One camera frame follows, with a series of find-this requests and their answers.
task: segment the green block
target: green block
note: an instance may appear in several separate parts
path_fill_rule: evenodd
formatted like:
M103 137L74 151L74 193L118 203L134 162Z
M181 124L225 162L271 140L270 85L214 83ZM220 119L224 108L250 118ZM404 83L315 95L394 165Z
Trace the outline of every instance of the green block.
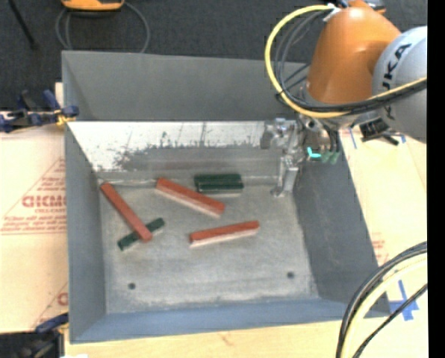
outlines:
M158 218L156 220L153 220L151 223L145 224L145 226L146 228L148 228L149 232L155 232L156 230L164 226L164 220L162 218ZM138 233L136 232L131 232L118 241L119 249L124 251L126 248L128 248L130 245L132 245L134 242L137 242L138 240L140 240L140 235L138 235Z
M203 193L237 192L244 188L239 174L199 174L194 177L196 191Z

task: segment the wooden block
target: wooden block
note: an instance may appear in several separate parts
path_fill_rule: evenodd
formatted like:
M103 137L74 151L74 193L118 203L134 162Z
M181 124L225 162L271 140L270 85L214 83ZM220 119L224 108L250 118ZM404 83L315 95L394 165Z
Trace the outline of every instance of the wooden block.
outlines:
M190 246L196 247L213 242L223 242L240 237L252 236L259 231L259 222L244 222L238 224L226 225L224 227L199 230L190 234Z
M100 186L100 190L106 196L113 207L124 218L128 226L138 235L144 242L148 242L152 239L152 234L144 223L138 218L136 213L128 206L119 193L114 189L110 183L103 183Z
M223 202L209 198L206 195L165 178L158 179L156 182L156 190L167 194L167 196L173 200L213 216L220 216L225 209Z

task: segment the blue clamp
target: blue clamp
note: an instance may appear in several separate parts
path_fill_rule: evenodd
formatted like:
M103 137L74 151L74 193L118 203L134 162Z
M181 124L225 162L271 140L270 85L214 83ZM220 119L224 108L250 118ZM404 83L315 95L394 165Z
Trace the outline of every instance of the blue clamp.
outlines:
M10 133L11 131L43 126L55 123L62 125L73 120L80 113L77 106L61 107L55 95L50 90L43 92L46 103L42 111L31 111L30 107L36 104L30 98L28 91L24 90L17 99L17 109L6 114L0 114L0 131Z

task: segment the black cable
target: black cable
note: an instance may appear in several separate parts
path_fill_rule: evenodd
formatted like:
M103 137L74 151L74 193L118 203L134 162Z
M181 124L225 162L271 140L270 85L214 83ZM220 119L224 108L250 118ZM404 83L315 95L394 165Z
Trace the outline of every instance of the black cable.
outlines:
M143 44L143 47L140 50L140 53L144 53L146 49L149 46L149 42L151 40L151 31L149 28L149 24L145 18L145 16L132 4L125 2L124 6L128 7L130 10L132 10L137 17L140 19L140 21L143 23L146 31L146 38L145 42ZM66 8L62 9L62 11L58 14L57 20L55 22L55 33L57 34L57 39L60 42L60 44L66 49L66 50L73 50L73 44L70 39L70 19L72 17L72 11L67 10ZM65 37L62 36L60 32L60 25L62 18L66 17L65 19Z
M376 269L372 275L370 275L358 288L357 292L352 297L349 305L346 308L346 312L343 315L342 323L340 326L339 338L337 341L337 349L335 356L340 358L343 350L343 345L345 343L345 337L347 329L352 322L353 316L357 313L357 310L364 302L365 298L370 295L373 290L383 282L383 277L391 270L393 267L409 260L413 257L419 256L421 254L426 254L428 252L428 243L421 242L402 253L396 255L393 259L388 260L385 264Z
M402 305L400 305L394 312L392 312L388 318L383 321L379 327L377 327L373 333L371 333L360 345L360 347L357 349L355 354L353 355L353 358L359 358L364 349L368 346L370 341L382 330L384 327L386 327L388 324L390 324L406 307L408 307L410 304L414 303L423 293L427 291L429 288L429 285L426 283L423 285L420 289L418 289L410 298L408 298Z
M290 48L294 45L294 43L299 42L310 30L311 25L314 23L315 19L319 16L323 15L326 12L315 12L312 13L306 19L301 19L300 22L297 22L281 39L281 43L276 49L275 54L275 71L276 78L282 86L282 89L287 89L285 86L285 81L282 79L282 74L284 72L284 65L289 54ZM305 32L296 40L295 37L303 30Z
M303 99L296 97L289 91L289 88L286 87L285 82L282 78L282 74L284 71L284 63L287 59L288 52L290 51L290 47L295 43L295 36L300 33L302 29L306 29L306 32L298 38L296 41L300 41L310 29L310 25L314 23L314 20L323 15L325 12L316 12L312 13L307 19L302 20L299 18L299 22L296 22L293 27L284 34L281 39L281 42L278 44L275 53L274 59L274 72L276 75L276 79L281 85L282 92L297 106L301 107L304 110L312 111L315 113L343 113L344 115L358 115L363 113L368 113L375 109L379 109L381 107L387 106L389 104L395 103L396 101L405 98L411 94L419 92L426 88L427 80L418 81L415 84L397 90L395 92L389 92L382 97L371 97L363 101L358 102L349 102L345 104L328 104L326 106L314 106L304 101Z
M132 10L137 15L137 17L140 19L140 21L143 23L143 26L145 27L146 39L145 39L145 42L143 44L143 47L140 50L140 53L144 53L146 51L146 49L148 48L149 42L150 42L150 39L151 39L151 30L150 30L150 27L149 27L149 23L146 20L146 17L134 5L128 3L127 1L123 5L125 5L130 10ZM86 14L88 15L88 17L91 17L92 12L88 12ZM101 17L101 15L102 15L102 13L97 13L97 12L95 12L93 14L94 14L95 17ZM60 24L61 24L62 18L65 15L66 15L66 19L65 19L65 37L63 38L63 36L62 36L62 34L60 32ZM56 22L55 22L55 33L57 35L57 39L60 42L60 44L63 46L63 48L67 49L67 50L73 50L73 44L72 44L72 41L70 39L70 19L71 19L71 17L72 17L72 11L71 10L67 10L66 8L64 8L58 14Z
M367 113L369 111L378 109L380 107L384 107L389 104L395 103L396 101L402 98L405 98L409 95L415 94L416 92L426 89L426 87L427 87L427 80L421 80L415 84L412 84L409 87L405 87L395 92L389 92L387 95L384 95L382 97L368 98L363 101L350 102L346 104L331 104L326 107L318 107L310 105L307 102L303 101L302 99L295 97L286 89L283 90L286 96L294 104L301 107L302 109L314 111L317 113L344 112L346 115L353 115L353 114Z

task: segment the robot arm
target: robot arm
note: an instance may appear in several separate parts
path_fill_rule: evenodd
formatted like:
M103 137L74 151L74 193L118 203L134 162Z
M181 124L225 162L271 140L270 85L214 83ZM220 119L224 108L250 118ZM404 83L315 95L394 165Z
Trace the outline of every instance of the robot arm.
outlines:
M284 85L284 59L271 65L270 48L289 21L321 11L329 15L299 88L302 94L296 95ZM296 25L294 33L302 26ZM367 115L378 116L390 129L426 142L427 33L427 27L420 27L402 34L362 1L341 10L306 7L286 16L269 36L267 71L279 98L321 128L337 131ZM291 46L288 40L276 57Z

